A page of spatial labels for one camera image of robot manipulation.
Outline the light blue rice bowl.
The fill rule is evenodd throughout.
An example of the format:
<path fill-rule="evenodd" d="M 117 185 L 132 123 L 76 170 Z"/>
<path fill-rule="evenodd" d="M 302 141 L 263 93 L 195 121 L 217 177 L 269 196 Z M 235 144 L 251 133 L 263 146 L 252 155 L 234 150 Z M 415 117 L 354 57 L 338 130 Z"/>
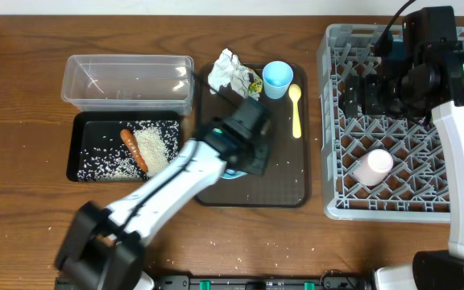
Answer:
<path fill-rule="evenodd" d="M 233 180 L 245 176 L 246 173 L 242 171 L 237 171 L 233 169 L 226 169 L 222 174 L 222 179 Z"/>

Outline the pink white cup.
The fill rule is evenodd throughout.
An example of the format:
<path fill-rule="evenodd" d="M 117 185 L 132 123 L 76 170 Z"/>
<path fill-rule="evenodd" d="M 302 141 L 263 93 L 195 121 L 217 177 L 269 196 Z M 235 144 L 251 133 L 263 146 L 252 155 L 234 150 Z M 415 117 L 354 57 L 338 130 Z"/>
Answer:
<path fill-rule="evenodd" d="M 366 186 L 380 184 L 393 168 L 392 155 L 384 149 L 374 149 L 359 160 L 359 165 L 353 171 L 353 177 Z"/>

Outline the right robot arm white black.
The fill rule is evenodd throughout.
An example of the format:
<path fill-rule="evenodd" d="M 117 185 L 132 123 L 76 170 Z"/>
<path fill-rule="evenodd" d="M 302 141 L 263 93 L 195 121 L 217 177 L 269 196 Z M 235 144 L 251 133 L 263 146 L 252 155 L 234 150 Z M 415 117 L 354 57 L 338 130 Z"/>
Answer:
<path fill-rule="evenodd" d="M 450 198 L 449 246 L 420 251 L 410 264 L 374 272 L 376 289 L 464 289 L 464 47 L 451 6 L 396 12 L 403 39 L 383 30 L 371 46 L 382 70 L 348 77 L 339 105 L 359 114 L 422 118 L 433 124 L 443 150 Z"/>

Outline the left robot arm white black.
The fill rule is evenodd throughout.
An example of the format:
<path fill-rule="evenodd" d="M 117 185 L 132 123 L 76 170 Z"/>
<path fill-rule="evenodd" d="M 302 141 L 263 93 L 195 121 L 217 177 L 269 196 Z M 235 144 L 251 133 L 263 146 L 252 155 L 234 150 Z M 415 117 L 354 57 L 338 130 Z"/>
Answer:
<path fill-rule="evenodd" d="M 147 245 L 183 206 L 242 169 L 264 145 L 270 123 L 214 121 L 202 126 L 160 173 L 104 209 L 89 201 L 78 209 L 54 265 L 81 289 L 152 289 L 143 270 Z"/>

